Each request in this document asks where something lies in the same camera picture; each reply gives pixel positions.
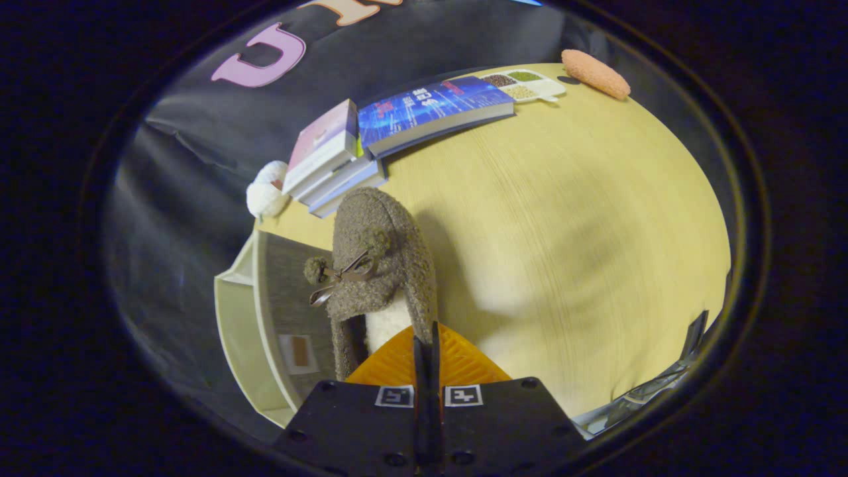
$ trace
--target orange gripper pad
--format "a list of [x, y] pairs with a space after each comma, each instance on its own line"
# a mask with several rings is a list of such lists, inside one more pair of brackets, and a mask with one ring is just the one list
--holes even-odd
[[[356, 368], [347, 382], [376, 386], [416, 385], [412, 339], [412, 327], [394, 335]], [[475, 345], [442, 323], [438, 325], [438, 343], [439, 389], [510, 380], [509, 375]]]

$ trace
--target light wood tabletop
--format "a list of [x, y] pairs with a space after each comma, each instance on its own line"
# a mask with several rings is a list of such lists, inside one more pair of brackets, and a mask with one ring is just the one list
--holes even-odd
[[[474, 76], [514, 68], [566, 75], [544, 64]], [[429, 243], [442, 323], [576, 416], [679, 358], [689, 324], [721, 311], [730, 248], [706, 176], [659, 120], [565, 86], [556, 103], [392, 156], [381, 189]], [[289, 201], [256, 227], [330, 250], [334, 217]]]

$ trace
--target grain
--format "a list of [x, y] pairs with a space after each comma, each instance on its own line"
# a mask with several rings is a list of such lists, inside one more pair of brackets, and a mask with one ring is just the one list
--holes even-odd
[[516, 81], [508, 76], [503, 75], [489, 75], [483, 78], [483, 81], [494, 85], [496, 87], [509, 86], [516, 84]]
[[538, 96], [534, 91], [524, 86], [507, 88], [504, 90], [504, 93], [509, 94], [515, 99], [527, 99]]
[[514, 71], [510, 73], [510, 76], [517, 79], [518, 81], [535, 81], [541, 80], [541, 76], [534, 75], [533, 73], [528, 73], [526, 71]]

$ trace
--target black fabric backdrop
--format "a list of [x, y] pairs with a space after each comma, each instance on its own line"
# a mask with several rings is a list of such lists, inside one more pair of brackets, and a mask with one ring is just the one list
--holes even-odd
[[[167, 87], [120, 157], [103, 216], [103, 259], [120, 314], [149, 364], [180, 396], [264, 442], [279, 429], [254, 412], [232, 377], [215, 325], [213, 276], [250, 234], [244, 189], [261, 166], [287, 161], [298, 132], [352, 98], [500, 65], [555, 63], [564, 48], [620, 71], [632, 97], [663, 121], [717, 191], [735, 245], [726, 174], [705, 126], [669, 80], [601, 31], [563, 11], [506, 0], [406, 0], [359, 23], [310, 6], [272, 15], [230, 38]], [[246, 42], [276, 22], [302, 38], [300, 62], [271, 84], [211, 81], [233, 54], [269, 65]]]

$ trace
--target book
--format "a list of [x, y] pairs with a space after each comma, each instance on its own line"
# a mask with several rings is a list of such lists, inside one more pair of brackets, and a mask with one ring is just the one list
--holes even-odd
[[356, 159], [356, 104], [345, 99], [298, 135], [288, 161], [282, 193], [303, 194], [339, 166]]
[[310, 214], [323, 219], [336, 211], [347, 192], [360, 187], [380, 187], [386, 181], [386, 168], [382, 160], [369, 161], [364, 170], [318, 199], [310, 207]]
[[361, 109], [362, 147], [380, 159], [447, 132], [514, 115], [514, 103], [475, 76], [433, 83]]
[[347, 182], [351, 177], [362, 172], [370, 164], [371, 156], [363, 155], [356, 160], [339, 166], [335, 171], [327, 174], [320, 181], [316, 181], [314, 187], [310, 188], [303, 194], [294, 197], [294, 199], [303, 203], [307, 207], [313, 205], [318, 201], [318, 199], [329, 194], [332, 190]]

